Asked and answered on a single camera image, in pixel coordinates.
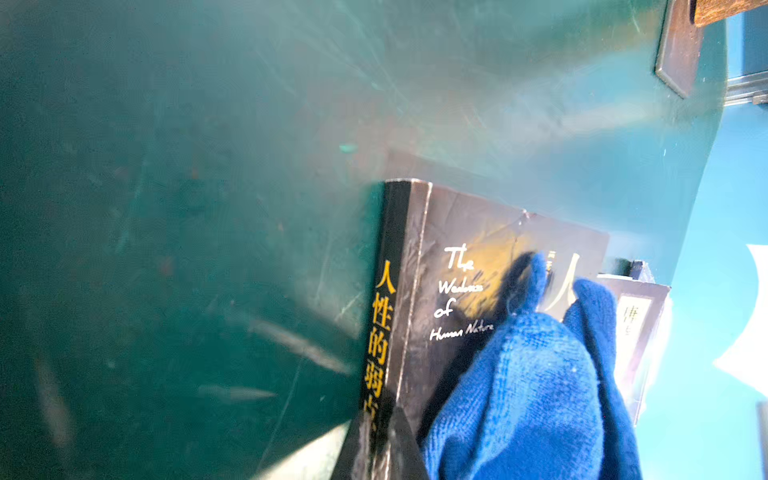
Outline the black portrait cover book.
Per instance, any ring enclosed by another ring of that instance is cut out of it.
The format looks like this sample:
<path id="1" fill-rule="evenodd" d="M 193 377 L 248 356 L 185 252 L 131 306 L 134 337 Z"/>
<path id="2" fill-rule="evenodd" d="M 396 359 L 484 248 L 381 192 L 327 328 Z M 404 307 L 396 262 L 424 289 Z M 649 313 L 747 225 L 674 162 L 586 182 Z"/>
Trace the black portrait cover book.
<path id="1" fill-rule="evenodd" d="M 606 233 L 419 179 L 390 179 L 365 335 L 361 411 L 336 479 L 406 479 L 460 376 L 545 258 L 538 308 L 561 319 L 578 278 L 595 278 Z"/>

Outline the blue microfibre cloth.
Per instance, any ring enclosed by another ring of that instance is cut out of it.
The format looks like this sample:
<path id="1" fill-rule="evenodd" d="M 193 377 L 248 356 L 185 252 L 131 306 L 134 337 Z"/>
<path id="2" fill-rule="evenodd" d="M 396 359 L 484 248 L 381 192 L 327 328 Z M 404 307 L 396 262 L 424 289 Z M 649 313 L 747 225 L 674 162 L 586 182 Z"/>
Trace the blue microfibre cloth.
<path id="1" fill-rule="evenodd" d="M 461 376 L 422 443 L 431 479 L 638 479 L 634 427 L 616 385 L 616 302 L 575 281 L 562 320 L 538 311 L 546 262 Z"/>

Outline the purple book yellow label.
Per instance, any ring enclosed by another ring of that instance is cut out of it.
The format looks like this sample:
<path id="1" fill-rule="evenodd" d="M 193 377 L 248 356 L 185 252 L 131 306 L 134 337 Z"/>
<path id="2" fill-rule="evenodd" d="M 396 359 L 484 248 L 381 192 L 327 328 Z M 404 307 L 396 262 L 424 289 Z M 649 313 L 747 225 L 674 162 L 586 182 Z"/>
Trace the purple book yellow label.
<path id="1" fill-rule="evenodd" d="M 643 410 L 651 351 L 671 288 L 627 276 L 599 274 L 616 300 L 614 379 L 633 425 Z"/>

